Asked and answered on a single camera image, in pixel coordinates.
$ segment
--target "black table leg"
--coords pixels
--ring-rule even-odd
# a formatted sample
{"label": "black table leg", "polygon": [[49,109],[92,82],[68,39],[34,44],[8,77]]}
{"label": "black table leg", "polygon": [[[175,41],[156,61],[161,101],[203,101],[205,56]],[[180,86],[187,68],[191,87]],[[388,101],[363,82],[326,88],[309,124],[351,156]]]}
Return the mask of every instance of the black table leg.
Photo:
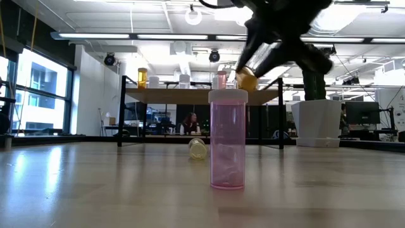
{"label": "black table leg", "polygon": [[259,118],[259,121],[258,121],[258,123],[259,123],[259,145],[262,145],[262,135],[261,135],[261,126],[262,126],[262,119],[261,119],[261,116],[262,116],[262,114],[261,114],[261,110],[262,110],[262,105],[260,105],[259,106],[259,116],[258,116],[258,118]]}
{"label": "black table leg", "polygon": [[142,126],[142,141],[145,142],[146,138],[146,113],[147,113],[147,104],[144,104],[145,110],[144,110],[144,124]]}
{"label": "black table leg", "polygon": [[127,85],[127,76],[122,76],[121,81],[121,98],[120,98],[120,116],[118,118],[118,135],[117,146],[122,146],[122,130],[124,127],[124,113],[125,113],[125,91]]}
{"label": "black table leg", "polygon": [[278,148],[284,149],[284,101],[283,101],[283,78],[278,78]]}

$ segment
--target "window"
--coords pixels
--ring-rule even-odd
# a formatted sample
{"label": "window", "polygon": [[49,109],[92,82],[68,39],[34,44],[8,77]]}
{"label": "window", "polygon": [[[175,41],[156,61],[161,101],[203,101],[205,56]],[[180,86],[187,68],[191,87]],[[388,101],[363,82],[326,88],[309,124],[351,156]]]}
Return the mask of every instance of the window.
{"label": "window", "polygon": [[35,123],[27,122],[25,124],[25,130],[43,130],[43,129],[52,129],[53,123]]}
{"label": "window", "polygon": [[70,111],[71,100],[67,92],[71,78],[72,72],[66,67],[24,49],[18,59],[13,130],[69,126],[65,116],[69,118],[66,113]]}
{"label": "window", "polygon": [[13,130],[42,130],[45,128],[63,128],[65,101],[17,90],[16,97],[22,97],[16,102],[17,112],[13,115]]}
{"label": "window", "polygon": [[[2,81],[8,80],[8,59],[0,57],[0,79]],[[6,86],[0,84],[0,96],[5,97],[6,95]]]}
{"label": "window", "polygon": [[24,49],[18,62],[17,85],[66,96],[68,69]]}

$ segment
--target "white container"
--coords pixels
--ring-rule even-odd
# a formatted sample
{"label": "white container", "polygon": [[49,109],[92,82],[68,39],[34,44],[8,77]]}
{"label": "white container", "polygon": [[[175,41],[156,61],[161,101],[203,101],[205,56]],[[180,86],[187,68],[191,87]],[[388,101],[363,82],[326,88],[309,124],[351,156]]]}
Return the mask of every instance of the white container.
{"label": "white container", "polygon": [[150,89],[158,89],[159,88],[159,77],[151,76],[149,77],[149,88]]}
{"label": "white container", "polygon": [[180,89],[190,89],[190,75],[180,75],[178,80],[178,87]]}
{"label": "white container", "polygon": [[297,146],[339,147],[340,101],[301,101],[291,109],[297,127]]}
{"label": "white container", "polygon": [[218,89],[218,77],[213,77],[212,89]]}

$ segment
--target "woman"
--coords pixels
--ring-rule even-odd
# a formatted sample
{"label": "woman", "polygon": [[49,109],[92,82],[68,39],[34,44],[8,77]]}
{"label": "woman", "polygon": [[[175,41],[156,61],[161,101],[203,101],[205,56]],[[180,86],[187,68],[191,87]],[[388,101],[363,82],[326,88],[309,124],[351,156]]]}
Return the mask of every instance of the woman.
{"label": "woman", "polygon": [[197,115],[195,113],[189,113],[180,126],[180,135],[191,135],[191,132],[200,134],[200,126],[197,123]]}

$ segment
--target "security camera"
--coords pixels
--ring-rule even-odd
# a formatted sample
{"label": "security camera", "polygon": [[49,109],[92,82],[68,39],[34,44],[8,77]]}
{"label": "security camera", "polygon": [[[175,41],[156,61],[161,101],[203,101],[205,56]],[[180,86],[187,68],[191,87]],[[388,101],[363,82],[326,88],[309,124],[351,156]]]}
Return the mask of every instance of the security camera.
{"label": "security camera", "polygon": [[114,53],[107,53],[107,56],[104,59],[104,64],[107,66],[114,66],[116,64],[116,58],[114,55]]}
{"label": "security camera", "polygon": [[211,54],[209,54],[209,61],[212,63],[216,63],[220,60],[220,54],[218,50],[212,50]]}

